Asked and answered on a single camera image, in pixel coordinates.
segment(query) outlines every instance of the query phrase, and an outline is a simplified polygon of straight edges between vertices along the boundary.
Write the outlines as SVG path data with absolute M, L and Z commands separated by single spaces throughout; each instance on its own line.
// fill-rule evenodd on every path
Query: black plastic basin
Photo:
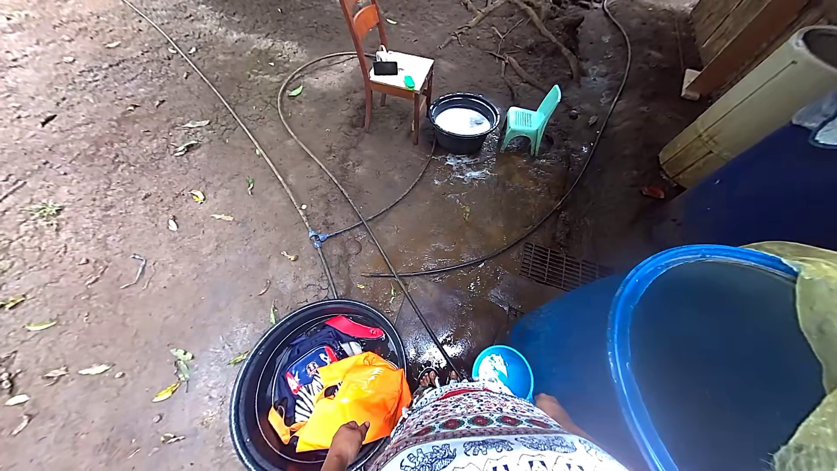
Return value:
M 467 108 L 479 112 L 490 123 L 488 131 L 480 134 L 462 135 L 449 130 L 445 130 L 436 123 L 436 117 L 445 110 L 450 108 Z M 440 96 L 433 103 L 430 104 L 428 110 L 428 118 L 433 123 L 433 129 L 436 133 L 436 140 L 443 148 L 448 149 L 455 154 L 476 153 L 482 147 L 491 132 L 500 125 L 500 110 L 492 105 L 488 100 L 473 93 L 451 93 L 449 95 Z
M 276 357 L 297 336 L 330 317 L 344 315 L 370 327 L 383 329 L 388 338 L 387 360 L 405 368 L 406 356 L 392 323 L 375 308 L 351 299 L 329 299 L 296 309 L 270 328 L 241 366 L 229 403 L 229 431 L 236 454 L 252 471 L 319 471 L 326 451 L 297 453 L 282 443 L 268 422 Z M 363 464 L 384 445 L 386 438 L 361 447 L 350 471 Z

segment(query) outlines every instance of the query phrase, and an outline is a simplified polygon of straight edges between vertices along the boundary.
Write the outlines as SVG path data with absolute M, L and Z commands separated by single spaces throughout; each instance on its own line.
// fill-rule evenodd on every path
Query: wooden wall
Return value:
M 713 67 L 722 75 L 712 87 L 719 96 L 800 28 L 837 23 L 837 0 L 700 0 L 691 21 L 704 66 L 728 63 Z

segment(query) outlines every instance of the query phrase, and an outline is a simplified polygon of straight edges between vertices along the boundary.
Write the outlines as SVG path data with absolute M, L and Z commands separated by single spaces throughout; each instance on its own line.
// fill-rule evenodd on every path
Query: small blue bowl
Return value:
M 489 377 L 480 377 L 480 369 Z M 526 358 L 512 347 L 492 345 L 476 357 L 471 376 L 478 380 L 499 380 L 517 396 L 532 402 L 535 376 Z

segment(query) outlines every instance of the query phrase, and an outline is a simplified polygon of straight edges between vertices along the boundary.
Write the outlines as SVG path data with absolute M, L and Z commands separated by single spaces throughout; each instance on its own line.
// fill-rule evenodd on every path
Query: mud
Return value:
M 337 2 L 150 0 L 137 6 L 184 50 L 195 48 L 190 57 L 274 159 L 315 229 L 331 232 L 355 222 L 276 114 L 276 93 L 288 73 L 320 55 L 351 50 Z M 505 32 L 521 18 L 512 6 L 462 35 L 462 46 L 454 41 L 442 50 L 437 46 L 449 31 L 470 19 L 465 8 L 383 6 L 398 22 L 387 25 L 391 49 L 436 59 L 435 96 L 469 91 L 502 110 L 537 108 L 543 94 L 510 75 L 513 99 L 499 63 L 484 52 L 499 42 L 492 26 Z M 238 468 L 226 423 L 237 369 L 227 362 L 268 327 L 271 304 L 281 316 L 325 297 L 326 279 L 305 227 L 217 98 L 124 4 L 5 0 L 0 10 L 0 194 L 17 187 L 0 201 L 0 298 L 27 296 L 0 316 L 0 355 L 17 350 L 10 366 L 22 370 L 16 390 L 32 397 L 0 411 L 3 469 Z M 685 14 L 650 3 L 615 2 L 613 11 L 634 44 L 624 98 L 573 196 L 531 240 L 624 266 L 653 250 L 624 253 L 620 245 L 638 215 L 659 204 L 639 188 L 654 184 L 676 192 L 660 177 L 656 153 L 705 104 L 678 98 L 683 66 L 698 65 Z M 578 175 L 596 136 L 588 121 L 603 120 L 622 78 L 625 48 L 598 4 L 573 4 L 566 13 L 547 26 L 581 58 L 586 75 L 580 83 L 531 25 L 503 41 L 504 51 L 519 49 L 514 55 L 524 69 L 563 89 L 544 152 L 532 158 L 527 145 L 517 143 L 498 154 L 499 133 L 476 162 L 437 149 L 418 187 L 372 223 L 400 269 L 440 267 L 505 245 Z M 364 132 L 357 63 L 334 62 L 291 84 L 303 85 L 303 92 L 286 100 L 290 124 L 364 214 L 372 214 L 412 183 L 428 158 L 432 130 L 425 122 L 414 147 L 411 104 L 392 98 L 385 107 L 376 100 L 371 130 Z M 210 123 L 182 127 L 196 120 Z M 172 150 L 190 140 L 199 144 L 175 157 Z M 188 195 L 193 189 L 207 195 L 204 204 Z M 22 211 L 44 201 L 64 206 L 54 223 Z M 172 216 L 177 231 L 167 228 Z M 340 294 L 380 308 L 395 322 L 413 362 L 411 375 L 425 365 L 441 366 L 403 296 L 392 295 L 392 283 L 361 277 L 385 269 L 368 236 L 358 229 L 324 247 Z M 289 261 L 281 251 L 299 259 Z M 136 274 L 134 253 L 148 268 L 136 285 L 120 289 Z M 517 276 L 517 264 L 513 249 L 476 267 L 408 281 L 463 369 L 520 312 L 558 294 Z M 265 280 L 270 289 L 259 295 Z M 22 329 L 51 318 L 58 324 L 50 329 Z M 175 381 L 168 351 L 175 347 L 196 356 L 188 391 L 151 403 Z M 114 367 L 97 376 L 75 373 L 99 363 Z M 63 365 L 71 374 L 58 384 L 41 379 Z M 116 378 L 117 372 L 124 375 Z M 24 413 L 31 423 L 9 437 Z M 166 432 L 186 438 L 161 444 Z

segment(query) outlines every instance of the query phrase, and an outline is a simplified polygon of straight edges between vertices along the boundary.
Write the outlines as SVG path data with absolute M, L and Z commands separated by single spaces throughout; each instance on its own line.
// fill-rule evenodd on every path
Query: patterned fabric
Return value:
M 369 471 L 626 471 L 495 382 L 427 391 L 390 438 Z

